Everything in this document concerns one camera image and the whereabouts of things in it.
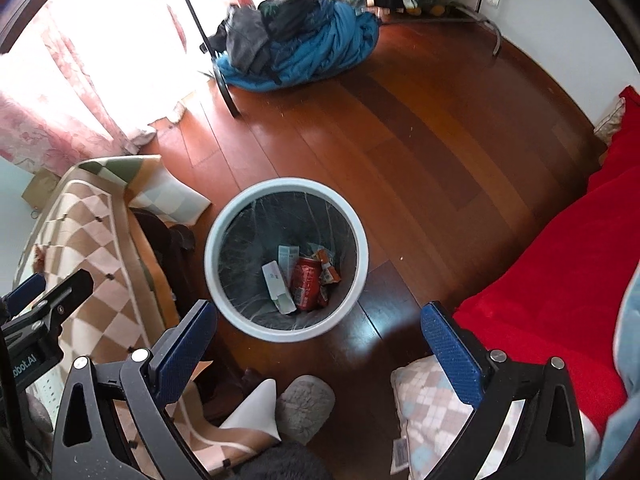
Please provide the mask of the pink white toothpaste box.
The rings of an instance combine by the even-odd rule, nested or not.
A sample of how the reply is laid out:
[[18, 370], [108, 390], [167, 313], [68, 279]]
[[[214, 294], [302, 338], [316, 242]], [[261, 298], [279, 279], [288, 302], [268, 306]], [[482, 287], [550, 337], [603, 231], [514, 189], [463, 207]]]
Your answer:
[[272, 260], [262, 266], [262, 275], [264, 276], [270, 299], [276, 306], [277, 310], [283, 315], [289, 315], [296, 311], [296, 304], [285, 283], [280, 266], [277, 261]]

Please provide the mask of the red cola can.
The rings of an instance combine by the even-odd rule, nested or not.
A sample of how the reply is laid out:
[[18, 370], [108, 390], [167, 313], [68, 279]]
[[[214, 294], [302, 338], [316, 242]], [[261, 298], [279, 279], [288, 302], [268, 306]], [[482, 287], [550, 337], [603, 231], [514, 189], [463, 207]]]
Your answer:
[[311, 258], [299, 258], [294, 266], [291, 292], [296, 308], [312, 310], [318, 304], [320, 295], [321, 264]]

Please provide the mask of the white round trash bin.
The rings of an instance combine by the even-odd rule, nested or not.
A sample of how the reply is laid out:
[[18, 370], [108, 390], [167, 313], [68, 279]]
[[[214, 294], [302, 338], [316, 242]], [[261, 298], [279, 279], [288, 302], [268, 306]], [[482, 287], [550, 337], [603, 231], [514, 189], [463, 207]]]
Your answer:
[[[270, 299], [262, 266], [277, 261], [291, 292], [299, 258], [321, 264], [318, 304], [283, 315]], [[278, 344], [316, 338], [340, 324], [356, 306], [368, 266], [355, 209], [333, 188], [301, 178], [272, 179], [240, 193], [218, 214], [204, 250], [206, 283], [224, 318], [244, 334]]]

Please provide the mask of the checkered pastel pillow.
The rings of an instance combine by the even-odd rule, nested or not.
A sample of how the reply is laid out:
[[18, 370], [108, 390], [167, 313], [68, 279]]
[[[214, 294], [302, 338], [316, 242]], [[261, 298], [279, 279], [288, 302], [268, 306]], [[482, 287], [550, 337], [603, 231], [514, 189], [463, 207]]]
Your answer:
[[[462, 403], [434, 356], [399, 367], [390, 374], [400, 437], [394, 440], [390, 473], [408, 470], [408, 479], [425, 479], [454, 443], [472, 414], [472, 406]], [[518, 421], [524, 400], [511, 403], [506, 420], [488, 457], [475, 479], [483, 479], [500, 465]], [[597, 458], [600, 436], [580, 412], [584, 432], [587, 469]]]

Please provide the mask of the red blanket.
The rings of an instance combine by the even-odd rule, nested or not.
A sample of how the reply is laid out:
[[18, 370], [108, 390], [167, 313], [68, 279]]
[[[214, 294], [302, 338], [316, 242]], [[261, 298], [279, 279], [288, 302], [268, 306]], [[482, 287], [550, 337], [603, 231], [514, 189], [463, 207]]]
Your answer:
[[562, 358], [578, 408], [594, 428], [628, 394], [614, 368], [614, 330], [639, 263], [639, 95], [625, 102], [586, 194], [549, 222], [501, 278], [462, 302], [457, 323], [515, 361]]

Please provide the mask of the white sock leg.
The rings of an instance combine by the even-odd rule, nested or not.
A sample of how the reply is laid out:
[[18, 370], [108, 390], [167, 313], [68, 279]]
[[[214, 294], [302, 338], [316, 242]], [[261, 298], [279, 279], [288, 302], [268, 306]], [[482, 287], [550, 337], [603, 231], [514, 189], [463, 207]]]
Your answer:
[[277, 427], [277, 383], [263, 380], [220, 425], [221, 429], [251, 429], [280, 441]]

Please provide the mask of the grey fuzzy slipper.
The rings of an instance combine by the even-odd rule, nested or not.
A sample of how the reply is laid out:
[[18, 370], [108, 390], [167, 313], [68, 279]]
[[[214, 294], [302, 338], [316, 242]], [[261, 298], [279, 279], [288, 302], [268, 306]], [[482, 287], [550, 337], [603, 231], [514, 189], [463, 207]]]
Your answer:
[[277, 400], [279, 434], [308, 444], [329, 419], [334, 405], [335, 393], [322, 379], [312, 375], [295, 378]]

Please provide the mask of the pink floral curtain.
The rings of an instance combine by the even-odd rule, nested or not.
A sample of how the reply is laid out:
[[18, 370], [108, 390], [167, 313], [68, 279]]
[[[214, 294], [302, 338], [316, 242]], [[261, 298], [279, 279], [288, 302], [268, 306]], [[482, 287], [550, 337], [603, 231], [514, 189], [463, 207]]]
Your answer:
[[86, 159], [136, 154], [155, 136], [127, 131], [106, 110], [61, 41], [26, 38], [1, 57], [1, 156], [62, 176]]

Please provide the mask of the black clothes rack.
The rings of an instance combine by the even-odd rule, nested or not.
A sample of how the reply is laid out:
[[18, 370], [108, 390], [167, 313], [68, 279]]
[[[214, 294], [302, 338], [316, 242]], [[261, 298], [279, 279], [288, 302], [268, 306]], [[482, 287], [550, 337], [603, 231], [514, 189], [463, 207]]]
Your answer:
[[194, 24], [204, 42], [203, 52], [208, 53], [210, 59], [212, 60], [212, 70], [207, 73], [207, 76], [209, 76], [210, 79], [213, 79], [213, 81], [216, 82], [219, 94], [221, 95], [224, 104], [226, 104], [226, 107], [228, 108], [231, 116], [233, 118], [239, 118], [241, 116], [241, 113], [236, 107], [235, 102], [233, 101], [227, 81], [224, 79], [224, 75], [220, 72], [219, 67], [217, 66], [217, 58], [219, 58], [219, 54], [212, 47], [212, 44], [210, 43], [208, 36], [206, 35], [205, 30], [200, 20], [198, 19], [198, 14], [196, 14], [191, 0], [184, 0], [184, 2], [186, 3], [186, 7], [189, 9], [192, 20], [194, 21]]

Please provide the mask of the blue and black clothes pile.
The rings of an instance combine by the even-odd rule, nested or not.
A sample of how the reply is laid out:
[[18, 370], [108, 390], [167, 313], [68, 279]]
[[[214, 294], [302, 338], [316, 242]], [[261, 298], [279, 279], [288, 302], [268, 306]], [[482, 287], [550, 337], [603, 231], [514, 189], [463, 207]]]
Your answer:
[[366, 60], [381, 21], [359, 0], [264, 0], [229, 6], [212, 47], [224, 80], [253, 92], [306, 84], [343, 73]]

